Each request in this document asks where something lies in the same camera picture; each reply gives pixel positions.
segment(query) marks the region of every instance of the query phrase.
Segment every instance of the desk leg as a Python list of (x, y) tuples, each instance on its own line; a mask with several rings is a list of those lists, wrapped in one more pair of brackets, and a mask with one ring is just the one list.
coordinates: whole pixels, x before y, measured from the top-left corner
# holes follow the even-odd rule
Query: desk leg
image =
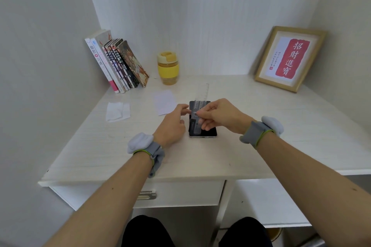
[(221, 193), (220, 201), (219, 201), (219, 211), (216, 216), (216, 221), (214, 225), (214, 230), (211, 235), (210, 239), (210, 246), (212, 247), (216, 238), (216, 235), (218, 234), (221, 221), (223, 220), (225, 210), (227, 209), (229, 199), (232, 195), (232, 191), (234, 188), (235, 180), (226, 180), (224, 183), (223, 191)]

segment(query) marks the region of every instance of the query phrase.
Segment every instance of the red calligraphy print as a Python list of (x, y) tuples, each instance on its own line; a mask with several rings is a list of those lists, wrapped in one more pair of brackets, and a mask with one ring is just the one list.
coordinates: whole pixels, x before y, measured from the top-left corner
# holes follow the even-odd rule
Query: red calligraphy print
[(302, 61), (310, 41), (303, 39), (291, 39), (282, 60), (277, 68), (276, 76), (292, 79)]

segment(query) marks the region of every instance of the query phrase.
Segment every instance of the green elastic band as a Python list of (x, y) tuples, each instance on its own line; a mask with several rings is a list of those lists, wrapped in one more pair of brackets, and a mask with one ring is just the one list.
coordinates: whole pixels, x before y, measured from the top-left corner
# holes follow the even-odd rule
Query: green elastic band
[(143, 152), (148, 153), (148, 154), (150, 155), (150, 157), (151, 157), (151, 160), (152, 160), (152, 166), (155, 165), (155, 160), (152, 158), (152, 154), (150, 154), (150, 153), (149, 153), (148, 151), (146, 151), (146, 150), (137, 150), (137, 151), (134, 151), (134, 152), (133, 152), (133, 155), (136, 154), (137, 152), (140, 152), (140, 151), (143, 151)]
[(273, 131), (272, 129), (269, 129), (269, 130), (263, 132), (263, 133), (260, 135), (259, 139), (257, 139), (257, 142), (256, 142), (255, 147), (257, 147), (257, 144), (260, 142), (260, 140), (262, 139), (262, 137), (263, 137), (266, 133), (268, 133), (268, 132), (273, 132), (273, 133), (274, 133), (274, 131)]

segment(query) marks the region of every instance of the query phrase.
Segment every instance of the person's right hand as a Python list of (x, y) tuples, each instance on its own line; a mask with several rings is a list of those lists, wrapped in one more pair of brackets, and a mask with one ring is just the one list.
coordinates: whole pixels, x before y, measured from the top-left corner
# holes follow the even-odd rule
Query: person's right hand
[(196, 113), (200, 117), (202, 129), (209, 131), (216, 126), (224, 126), (228, 130), (244, 134), (252, 121), (256, 121), (242, 113), (227, 99), (219, 99), (208, 103)]

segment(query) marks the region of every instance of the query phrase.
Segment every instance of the paper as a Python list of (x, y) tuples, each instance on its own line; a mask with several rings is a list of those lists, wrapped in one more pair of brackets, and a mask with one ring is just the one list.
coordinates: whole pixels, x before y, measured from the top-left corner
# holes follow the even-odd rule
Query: paper
[(130, 117), (130, 104), (109, 102), (107, 105), (106, 121), (116, 122)]
[(153, 102), (158, 115), (171, 113), (177, 106), (174, 95), (170, 90), (153, 93)]

